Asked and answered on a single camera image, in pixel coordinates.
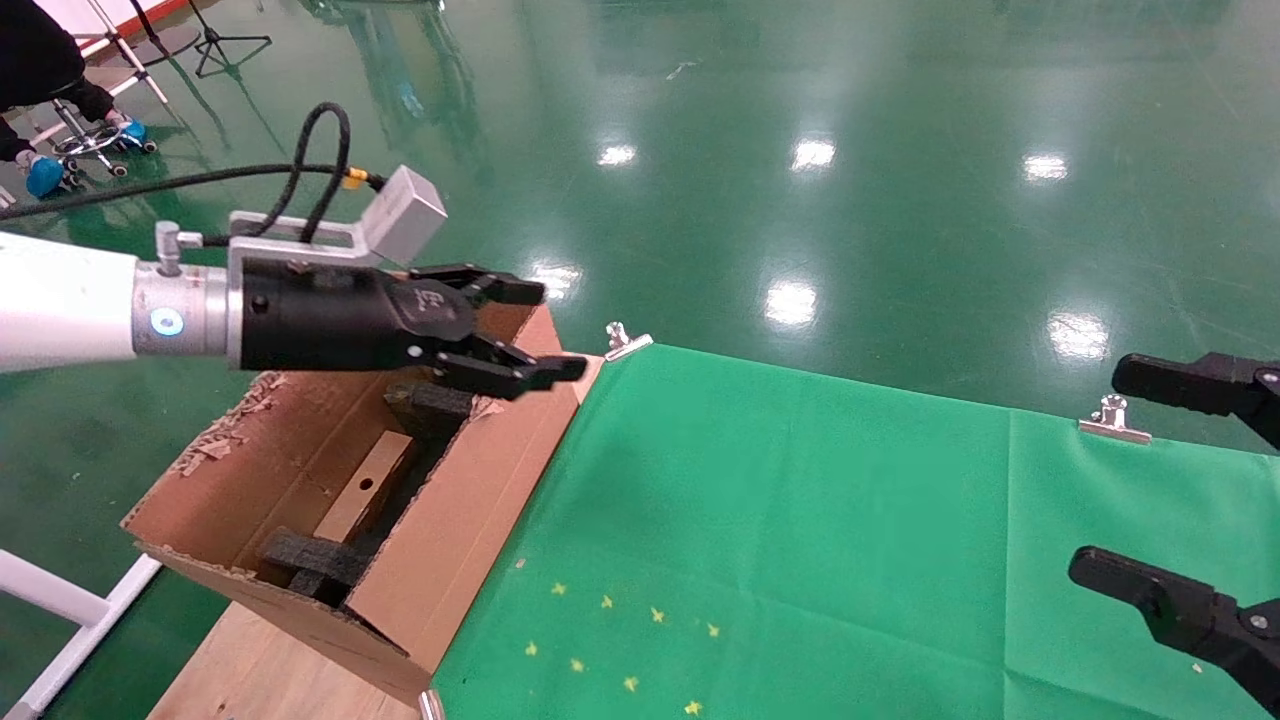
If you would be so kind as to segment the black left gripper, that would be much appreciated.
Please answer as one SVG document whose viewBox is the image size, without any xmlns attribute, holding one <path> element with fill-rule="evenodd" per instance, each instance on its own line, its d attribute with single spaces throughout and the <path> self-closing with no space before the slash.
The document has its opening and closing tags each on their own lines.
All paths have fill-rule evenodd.
<svg viewBox="0 0 1280 720">
<path fill-rule="evenodd" d="M 430 366 L 436 382 L 466 393 L 516 400 L 575 383 L 576 355 L 535 356 L 476 331 L 485 304 L 536 306 L 541 282 L 474 264 L 296 270 L 279 260 L 243 266 L 239 365 L 246 370 L 380 372 Z"/>
</svg>

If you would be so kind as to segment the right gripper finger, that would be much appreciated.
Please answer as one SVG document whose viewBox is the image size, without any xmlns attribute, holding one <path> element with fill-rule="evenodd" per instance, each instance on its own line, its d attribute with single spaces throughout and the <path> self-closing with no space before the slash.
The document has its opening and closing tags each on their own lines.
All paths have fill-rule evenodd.
<svg viewBox="0 0 1280 720">
<path fill-rule="evenodd" d="M 1268 715 L 1279 715 L 1279 600 L 1242 606 L 1189 577 L 1084 546 L 1075 584 L 1139 611 L 1155 642 L 1222 669 Z"/>
<path fill-rule="evenodd" d="M 1143 398 L 1213 416 L 1235 416 L 1279 450 L 1279 361 L 1206 354 L 1175 363 L 1142 354 L 1117 361 L 1111 387 Z"/>
</svg>

